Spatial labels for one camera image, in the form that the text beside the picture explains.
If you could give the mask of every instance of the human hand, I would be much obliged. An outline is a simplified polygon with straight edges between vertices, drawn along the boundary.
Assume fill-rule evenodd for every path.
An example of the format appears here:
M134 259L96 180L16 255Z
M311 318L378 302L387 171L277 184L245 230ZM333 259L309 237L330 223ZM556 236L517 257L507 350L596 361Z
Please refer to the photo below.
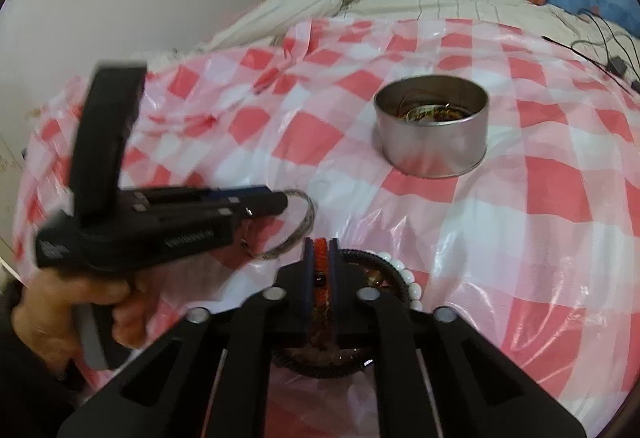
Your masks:
M55 269L39 271L12 312L15 334L59 375L81 349L73 307L113 304L113 338L129 348L140 347L146 340L146 320L158 303L151 285L149 271L140 272L132 284L123 279L64 277Z

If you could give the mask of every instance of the metal tin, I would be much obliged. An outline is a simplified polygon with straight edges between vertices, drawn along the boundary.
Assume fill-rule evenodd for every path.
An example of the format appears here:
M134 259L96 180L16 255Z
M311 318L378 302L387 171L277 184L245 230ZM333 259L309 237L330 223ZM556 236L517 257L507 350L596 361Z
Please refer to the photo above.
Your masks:
M383 153L403 173L460 176L479 165L486 153L489 96L471 81L446 75L403 79L380 90L374 104ZM433 121L425 108L434 107L450 107L466 116Z

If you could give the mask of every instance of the wrist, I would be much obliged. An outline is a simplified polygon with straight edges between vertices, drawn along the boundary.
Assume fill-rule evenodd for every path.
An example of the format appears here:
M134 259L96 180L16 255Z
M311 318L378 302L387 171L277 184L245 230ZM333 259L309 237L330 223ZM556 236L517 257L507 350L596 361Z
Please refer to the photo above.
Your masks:
M31 322L22 303L12 310L11 324L17 338L43 361L50 373L61 376L65 372L75 349L70 349L60 339L48 336L43 328Z

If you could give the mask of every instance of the white bead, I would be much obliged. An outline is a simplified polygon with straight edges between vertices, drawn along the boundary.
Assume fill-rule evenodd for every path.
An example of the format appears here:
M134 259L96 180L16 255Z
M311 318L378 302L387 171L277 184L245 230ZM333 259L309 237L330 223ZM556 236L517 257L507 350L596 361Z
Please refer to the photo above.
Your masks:
M404 269L404 271L400 271L400 275L402 276L402 279L404 279L404 282L408 285L412 284L415 281L415 275L409 269Z
M418 301L422 297L422 287L417 283L409 285L409 299L412 301Z
M391 261L391 265L393 266L394 269L396 269L396 271L400 272L400 271L404 271L404 263L402 261L400 261L399 259L393 259Z

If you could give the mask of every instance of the black handle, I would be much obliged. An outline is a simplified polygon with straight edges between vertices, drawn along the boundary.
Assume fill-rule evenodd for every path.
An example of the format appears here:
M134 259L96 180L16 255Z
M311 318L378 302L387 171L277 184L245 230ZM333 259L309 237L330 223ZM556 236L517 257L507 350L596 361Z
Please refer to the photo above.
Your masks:
M76 331L82 343L84 361L92 370L115 370L131 350L113 340L113 306L81 304L74 309Z

